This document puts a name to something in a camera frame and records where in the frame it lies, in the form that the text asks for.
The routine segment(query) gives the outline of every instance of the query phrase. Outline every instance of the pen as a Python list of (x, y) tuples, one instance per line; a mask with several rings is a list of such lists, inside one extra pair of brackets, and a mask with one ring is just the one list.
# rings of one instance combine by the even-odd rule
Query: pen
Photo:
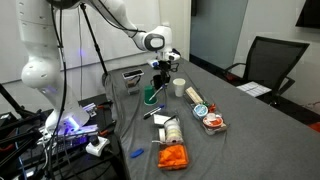
[(155, 114), (156, 112), (159, 112), (162, 108), (164, 108), (164, 104), (160, 105), (159, 107), (147, 112), (146, 114), (143, 115), (143, 119), (148, 119), (149, 117), (151, 117), (153, 114)]
[(153, 99), (163, 88), (164, 88), (165, 85), (162, 85), (152, 96), (151, 98), (149, 99), (149, 101), (151, 101), (151, 99)]

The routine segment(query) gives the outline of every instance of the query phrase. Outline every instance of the gray table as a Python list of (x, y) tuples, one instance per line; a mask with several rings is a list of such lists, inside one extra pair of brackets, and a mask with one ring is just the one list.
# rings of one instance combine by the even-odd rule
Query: gray table
[[(163, 171), (157, 168), (158, 139), (153, 118), (143, 114), (155, 108), (143, 102), (143, 88), (159, 71), (148, 65), (111, 72), (113, 98), (118, 112), (117, 134), (120, 137), (131, 179), (320, 179), (320, 134), (291, 117), (273, 109), (199, 67), (180, 60), (174, 78), (186, 79), (209, 102), (217, 104), (226, 123), (225, 133), (209, 136), (200, 126), (184, 98), (167, 89), (167, 111), (178, 112), (189, 155), (184, 170)], [(140, 93), (128, 95), (121, 73), (141, 68)], [(164, 93), (158, 96), (165, 102)], [(135, 158), (130, 153), (143, 148)]]

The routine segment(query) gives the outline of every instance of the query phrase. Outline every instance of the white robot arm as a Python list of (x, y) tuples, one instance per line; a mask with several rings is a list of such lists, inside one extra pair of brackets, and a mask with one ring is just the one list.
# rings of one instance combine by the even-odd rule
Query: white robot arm
[(142, 51), (157, 51), (162, 61), (177, 60), (172, 52), (172, 32), (169, 27), (158, 26), (143, 32), (128, 20), (122, 0), (16, 0), (20, 36), (29, 59), (22, 70), (21, 79), (37, 89), (52, 104), (54, 111), (46, 121), (46, 131), (53, 133), (56, 126), (82, 127), (89, 115), (78, 104), (71, 88), (67, 87), (66, 104), (60, 124), (58, 116), (63, 97), (63, 80), (60, 76), (61, 60), (51, 16), (51, 5), (57, 9), (71, 9), (85, 3), (98, 11), (106, 21), (123, 30)]

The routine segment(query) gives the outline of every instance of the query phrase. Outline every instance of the paper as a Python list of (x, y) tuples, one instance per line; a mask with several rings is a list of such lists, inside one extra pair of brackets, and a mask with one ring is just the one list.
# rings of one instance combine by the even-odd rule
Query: paper
[(237, 88), (253, 97), (257, 97), (271, 91), (271, 89), (264, 87), (256, 82), (249, 82), (247, 84), (238, 86)]

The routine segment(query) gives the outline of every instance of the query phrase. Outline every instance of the paper cup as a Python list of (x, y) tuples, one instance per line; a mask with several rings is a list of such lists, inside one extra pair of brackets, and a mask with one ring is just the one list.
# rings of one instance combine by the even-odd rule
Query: paper cup
[(185, 84), (186, 84), (186, 81), (182, 78), (177, 78), (173, 80), (174, 93), (176, 94), (177, 97), (183, 96)]

